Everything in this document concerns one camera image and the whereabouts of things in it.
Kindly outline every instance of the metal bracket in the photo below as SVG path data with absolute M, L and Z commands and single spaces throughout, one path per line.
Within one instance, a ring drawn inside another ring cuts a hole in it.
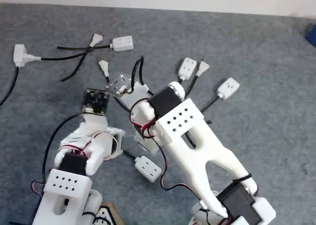
M 130 75 L 120 73 L 110 84 L 105 86 L 105 91 L 114 97 L 121 97 L 131 86 Z

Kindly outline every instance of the black cable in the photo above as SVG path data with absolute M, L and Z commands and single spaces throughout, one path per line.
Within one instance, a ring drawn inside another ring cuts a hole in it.
M 11 95 L 13 88 L 15 86 L 16 80 L 18 79 L 18 75 L 19 75 L 19 67 L 15 67 L 15 75 L 14 78 L 12 80 L 11 86 L 9 88 L 9 91 L 5 94 L 3 100 L 0 102 L 0 107 L 5 103 L 5 101 L 9 98 L 9 96 Z
M 186 90 L 185 98 L 186 98 L 186 97 L 190 94 L 190 92 L 192 91 L 192 89 L 193 89 L 195 83 L 197 82 L 197 79 L 198 79 L 198 76 L 195 75 L 194 78 L 193 78 L 193 80 L 192 80 L 192 82 L 191 82 L 191 84 L 190 84 L 190 86 L 189 86 L 189 88 Z
M 129 109 L 119 99 L 114 97 L 114 100 L 120 105 L 122 109 L 124 109 L 126 112 L 129 112 Z
M 16 222 L 9 222 L 9 224 L 12 224 L 12 225 L 27 225 L 27 224 L 21 224 L 21 223 L 16 223 Z
M 88 215 L 92 215 L 92 216 L 94 216 L 94 217 L 96 216 L 95 213 L 93 213 L 93 212 L 83 212 L 83 213 L 82 213 L 82 215 L 87 215 L 87 214 L 88 214 Z
M 83 47 L 83 48 L 71 48 L 71 47 L 62 47 L 58 46 L 58 49 L 64 49 L 64 50 L 87 50 L 90 49 L 91 47 Z M 97 46 L 93 47 L 94 49 L 101 49 L 101 48 L 110 48 L 110 45 L 102 45 L 102 46 Z
M 75 114 L 75 115 L 72 115 L 70 117 L 68 117 L 66 120 L 64 120 L 56 129 L 55 131 L 53 132 L 53 134 L 51 135 L 50 139 L 49 139 L 49 142 L 47 144 L 47 147 L 46 147 L 46 150 L 45 150 L 45 155 L 44 155 L 44 160 L 43 160 L 43 165 L 42 165 L 42 169 L 41 169 L 41 174 L 42 174 L 42 182 L 43 183 L 46 183 L 46 162 L 47 162 L 47 157 L 48 157 L 48 152 L 49 152 L 49 149 L 50 149 L 50 146 L 56 136 L 56 134 L 58 133 L 58 131 L 61 129 L 61 127 L 63 127 L 63 125 L 65 123 L 67 123 L 68 121 L 74 119 L 75 117 L 77 117 L 79 114 Z
M 159 150 L 160 150 L 160 152 L 161 152 L 161 154 L 162 154 L 163 160 L 164 160 L 164 171 L 163 171 L 163 173 L 162 173 L 162 175 L 161 175 L 161 178 L 160 178 L 160 185 L 161 185 L 162 189 L 164 189 L 164 190 L 166 190 L 166 191 L 170 191 L 170 190 L 173 190 L 173 189 L 176 188 L 176 187 L 181 186 L 181 187 L 184 187 L 184 188 L 188 189 L 189 191 L 191 191 L 191 192 L 196 196 L 196 198 L 197 198 L 198 200 L 200 200 L 199 196 L 198 196 L 188 185 L 186 185 L 186 184 L 184 184 L 184 183 L 177 183 L 177 184 L 175 184 L 174 186 L 172 186 L 172 187 L 170 187 L 170 188 L 164 187 L 164 185 L 163 185 L 163 177 L 164 177 L 164 175 L 166 174 L 167 169 L 168 169 L 167 158 L 166 158 L 166 155 L 165 155 L 164 151 L 162 150 L 161 146 L 159 145 L 159 143 L 157 143 L 157 141 L 156 141 L 154 138 L 152 138 L 152 140 L 155 142 L 155 144 L 156 144 L 157 147 L 159 148 Z
M 192 145 L 192 147 L 196 148 L 197 145 L 193 142 L 193 140 L 191 139 L 191 137 L 190 137 L 188 132 L 185 133 L 185 136 L 186 136 L 187 140 L 189 141 L 189 143 Z
M 134 92 L 134 86 L 135 86 L 135 75 L 136 75 L 136 71 L 137 71 L 137 68 L 139 66 L 139 63 L 141 62 L 141 58 L 138 59 L 135 64 L 134 64 L 134 67 L 133 67 L 133 71 L 132 71 L 132 77 L 131 77 L 131 83 L 130 83 L 130 88 L 131 88 L 131 91 L 130 92 L 127 92 L 128 94 L 132 94 Z
M 68 76 L 64 77 L 63 79 L 61 79 L 60 81 L 61 81 L 61 82 L 65 82 L 65 81 L 69 80 L 70 78 L 72 78 L 72 77 L 78 72 L 78 70 L 79 70 L 79 68 L 81 67 L 81 65 L 82 65 L 82 63 L 83 63 L 83 61 L 84 61 L 84 59 L 85 59 L 86 56 L 87 56 L 87 54 L 83 55 L 83 56 L 81 57 L 81 59 L 80 59 L 78 65 L 77 65 L 77 67 L 74 69 L 74 71 L 73 71 L 70 75 L 68 75 Z
M 103 218 L 103 217 L 95 217 L 94 221 L 96 221 L 96 220 L 102 220 L 102 221 L 107 222 L 108 225 L 111 225 L 110 221 L 107 220 L 106 218 Z
M 249 178 L 252 178 L 252 174 L 251 174 L 251 173 L 249 173 L 249 174 L 246 175 L 245 177 L 242 177 L 242 178 L 233 180 L 233 183 L 234 183 L 234 184 L 238 184 L 238 183 L 240 183 L 240 182 L 242 182 L 242 181 L 244 181 L 244 180 L 247 180 L 247 179 L 249 179 Z
M 89 50 L 85 51 L 85 52 L 82 52 L 82 53 L 79 53 L 79 54 L 76 54 L 76 55 L 72 55 L 72 56 L 68 56 L 68 57 L 62 57 L 62 58 L 41 58 L 41 60 L 45 60 L 45 61 L 61 61 L 61 60 L 67 60 L 67 59 L 73 59 L 73 58 L 77 58 L 77 57 L 80 57 L 80 56 L 83 56 L 87 53 L 90 53 L 94 51 L 94 48 L 90 48 Z
M 129 151 L 123 150 L 123 153 L 131 158 L 133 158 L 134 160 L 136 159 L 136 156 L 131 154 Z
M 143 80 L 143 65 L 144 65 L 144 57 L 140 57 L 140 66 L 139 66 L 139 81 L 141 85 L 144 85 L 145 82 Z
M 212 104 L 214 104 L 219 99 L 219 96 L 216 96 L 214 99 L 211 100 L 205 107 L 203 107 L 200 111 L 203 113 L 207 110 Z
M 206 222 L 207 222 L 207 225 L 212 225 L 212 224 L 210 224 L 209 221 L 208 221 L 208 211 L 206 211 Z

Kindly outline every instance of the blue object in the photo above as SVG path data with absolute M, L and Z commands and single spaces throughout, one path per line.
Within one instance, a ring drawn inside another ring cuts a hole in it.
M 316 47 L 316 25 L 312 28 L 312 30 L 305 37 L 312 46 Z

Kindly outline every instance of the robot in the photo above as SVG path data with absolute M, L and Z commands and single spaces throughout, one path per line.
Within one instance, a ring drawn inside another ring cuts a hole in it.
M 85 122 L 61 141 L 33 225 L 96 222 L 93 214 L 99 211 L 102 195 L 92 189 L 88 176 L 103 161 L 122 154 L 125 134 L 108 126 L 105 113 L 111 95 L 130 110 L 135 140 L 152 153 L 163 152 L 163 145 L 184 171 L 187 187 L 199 199 L 188 225 L 268 225 L 276 217 L 269 202 L 257 197 L 258 186 L 251 174 L 221 144 L 193 101 L 185 98 L 178 82 L 153 94 L 145 84 L 120 74 L 105 91 L 87 90 L 81 109 Z M 183 140 L 187 132 L 196 148 Z M 208 161 L 226 170 L 233 179 L 220 193 L 211 190 L 205 170 Z M 109 218 L 105 222 L 115 224 Z

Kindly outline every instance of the gray carpet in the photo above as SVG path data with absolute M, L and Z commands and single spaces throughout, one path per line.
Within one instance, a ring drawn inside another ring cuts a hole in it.
M 102 89 L 97 57 L 110 63 L 110 75 L 130 73 L 144 55 L 144 79 L 152 91 L 176 79 L 184 57 L 206 61 L 211 68 L 198 80 L 192 99 L 201 107 L 215 96 L 227 77 L 240 89 L 227 101 L 207 110 L 212 129 L 253 174 L 259 195 L 274 206 L 274 225 L 315 225 L 316 213 L 316 48 L 304 39 L 315 20 L 261 15 L 56 5 L 0 5 L 0 98 L 14 75 L 14 44 L 42 57 L 73 54 L 56 46 L 87 46 L 97 31 L 104 43 L 132 35 L 135 49 L 98 50 L 89 54 L 71 80 L 79 59 L 32 62 L 20 69 L 12 96 L 0 109 L 0 224 L 27 223 L 38 200 L 30 182 L 41 177 L 45 147 L 54 129 L 79 111 L 86 88 Z M 57 135 L 48 167 L 60 140 L 81 119 L 69 122 Z M 123 147 L 147 155 L 133 140 L 127 114 L 112 100 L 111 126 L 127 132 Z M 162 166 L 159 153 L 147 155 Z M 165 183 L 183 181 L 183 173 L 167 154 Z M 230 177 L 207 165 L 212 188 L 221 190 Z M 104 201 L 114 202 L 127 225 L 186 225 L 197 202 L 184 188 L 163 191 L 150 183 L 122 155 L 104 163 L 92 177 Z

